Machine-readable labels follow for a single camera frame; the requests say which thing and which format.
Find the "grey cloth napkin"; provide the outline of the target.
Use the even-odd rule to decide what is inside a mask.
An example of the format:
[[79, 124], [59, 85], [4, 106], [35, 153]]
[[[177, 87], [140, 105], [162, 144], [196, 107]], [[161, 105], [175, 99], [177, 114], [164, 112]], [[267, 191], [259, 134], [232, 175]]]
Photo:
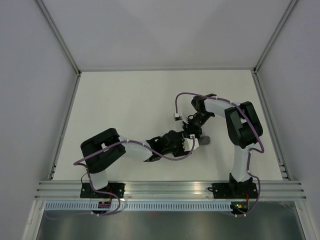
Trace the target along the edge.
[[200, 146], [206, 146], [206, 145], [209, 145], [210, 143], [211, 143], [211, 138], [207, 135], [200, 136], [198, 138], [198, 144]]

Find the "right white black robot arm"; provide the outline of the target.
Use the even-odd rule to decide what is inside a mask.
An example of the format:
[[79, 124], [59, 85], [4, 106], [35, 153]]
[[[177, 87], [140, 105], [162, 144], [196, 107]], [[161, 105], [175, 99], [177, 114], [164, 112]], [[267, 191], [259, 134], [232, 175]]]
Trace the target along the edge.
[[199, 95], [194, 93], [191, 105], [196, 113], [183, 125], [191, 135], [201, 137], [202, 126], [216, 115], [225, 119], [227, 133], [234, 145], [233, 167], [229, 181], [214, 182], [208, 191], [214, 199], [258, 199], [261, 183], [254, 183], [259, 178], [250, 172], [253, 151], [264, 153], [260, 137], [263, 128], [253, 104], [250, 101], [234, 103], [215, 94]]

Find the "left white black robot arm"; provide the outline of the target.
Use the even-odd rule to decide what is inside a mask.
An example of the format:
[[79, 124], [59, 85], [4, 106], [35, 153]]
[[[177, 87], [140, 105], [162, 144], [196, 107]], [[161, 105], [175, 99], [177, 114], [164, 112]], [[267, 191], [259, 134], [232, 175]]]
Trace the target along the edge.
[[109, 193], [107, 168], [117, 160], [130, 158], [146, 163], [160, 159], [180, 161], [190, 156], [197, 146], [195, 136], [183, 131], [171, 130], [163, 136], [137, 141], [119, 135], [115, 128], [109, 128], [81, 143], [83, 158], [74, 164], [86, 167], [92, 193], [104, 198]]

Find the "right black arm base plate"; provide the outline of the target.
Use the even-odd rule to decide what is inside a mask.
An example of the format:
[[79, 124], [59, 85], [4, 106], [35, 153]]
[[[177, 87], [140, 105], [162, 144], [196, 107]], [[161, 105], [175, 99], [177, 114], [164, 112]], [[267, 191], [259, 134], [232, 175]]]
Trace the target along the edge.
[[248, 185], [232, 185], [231, 183], [213, 183], [207, 188], [213, 193], [214, 199], [256, 199], [258, 197], [258, 189], [255, 183]]

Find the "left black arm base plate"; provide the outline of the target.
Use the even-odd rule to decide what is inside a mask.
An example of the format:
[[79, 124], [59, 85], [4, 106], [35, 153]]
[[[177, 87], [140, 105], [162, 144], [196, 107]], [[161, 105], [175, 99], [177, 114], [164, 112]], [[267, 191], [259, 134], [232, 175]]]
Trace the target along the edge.
[[90, 183], [83, 183], [80, 191], [81, 199], [110, 199], [117, 196], [119, 199], [124, 197], [125, 184], [124, 183], [109, 183], [106, 187], [93, 190]]

